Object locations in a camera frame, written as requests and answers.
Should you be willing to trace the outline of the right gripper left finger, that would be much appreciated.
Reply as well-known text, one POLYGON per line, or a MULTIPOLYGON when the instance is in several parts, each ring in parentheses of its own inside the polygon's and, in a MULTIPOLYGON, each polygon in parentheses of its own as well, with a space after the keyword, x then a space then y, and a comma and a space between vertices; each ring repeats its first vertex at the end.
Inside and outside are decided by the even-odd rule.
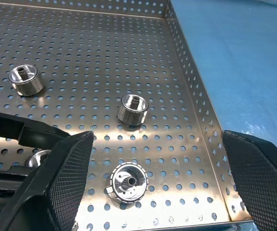
POLYGON ((94 135, 60 140, 0 212, 0 231, 71 231, 86 186, 94 135))

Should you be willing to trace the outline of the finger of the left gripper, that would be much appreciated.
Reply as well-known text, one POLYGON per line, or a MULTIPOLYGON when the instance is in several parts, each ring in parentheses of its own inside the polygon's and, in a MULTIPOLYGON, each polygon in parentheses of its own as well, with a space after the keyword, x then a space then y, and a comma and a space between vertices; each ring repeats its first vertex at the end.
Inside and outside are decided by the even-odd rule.
POLYGON ((7 171, 0 170, 0 197, 12 197, 33 170, 35 168, 10 168, 7 171))
POLYGON ((21 146, 52 149, 69 136, 69 133, 44 122, 0 113, 0 137, 17 140, 21 146))

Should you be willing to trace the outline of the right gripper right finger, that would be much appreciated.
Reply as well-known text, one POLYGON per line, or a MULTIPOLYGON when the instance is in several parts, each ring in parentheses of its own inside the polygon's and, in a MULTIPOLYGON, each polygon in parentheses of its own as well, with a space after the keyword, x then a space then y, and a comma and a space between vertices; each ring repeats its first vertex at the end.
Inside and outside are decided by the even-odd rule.
POLYGON ((223 132, 223 145, 237 192, 260 231, 277 231, 277 147, 235 131, 223 132))

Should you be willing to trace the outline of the perforated steel tray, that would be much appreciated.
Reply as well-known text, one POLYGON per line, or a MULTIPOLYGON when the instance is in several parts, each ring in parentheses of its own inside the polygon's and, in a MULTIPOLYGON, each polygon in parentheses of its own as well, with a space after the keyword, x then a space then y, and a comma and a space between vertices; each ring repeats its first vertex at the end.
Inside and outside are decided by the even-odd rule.
POLYGON ((77 231, 238 229, 251 221, 170 1, 0 0, 0 112, 94 132, 77 231), (22 64, 42 75, 36 95, 18 95, 8 80, 22 64), (149 104, 140 126, 117 118, 128 94, 149 104), (133 204, 106 192, 125 162, 149 181, 133 204))

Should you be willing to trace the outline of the silver metal roller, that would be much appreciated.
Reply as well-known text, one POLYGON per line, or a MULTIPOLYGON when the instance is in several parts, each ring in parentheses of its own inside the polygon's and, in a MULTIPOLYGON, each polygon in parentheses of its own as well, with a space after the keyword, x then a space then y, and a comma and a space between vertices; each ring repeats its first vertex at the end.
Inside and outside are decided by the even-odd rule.
POLYGON ((141 96, 128 94, 121 98, 117 118, 130 126, 140 126, 145 122, 149 109, 148 102, 141 96))
POLYGON ((42 75, 33 65, 16 66, 9 71, 8 80, 20 96, 33 96, 44 89, 42 75))
POLYGON ((113 169, 108 178, 106 192, 116 203, 133 204, 144 197, 148 185, 145 169, 137 163, 125 162, 113 169))
POLYGON ((35 152, 32 156, 30 156, 26 162, 25 166, 29 168, 37 168, 41 164, 45 162, 49 154, 51 153, 51 150, 41 150, 38 152, 35 152))

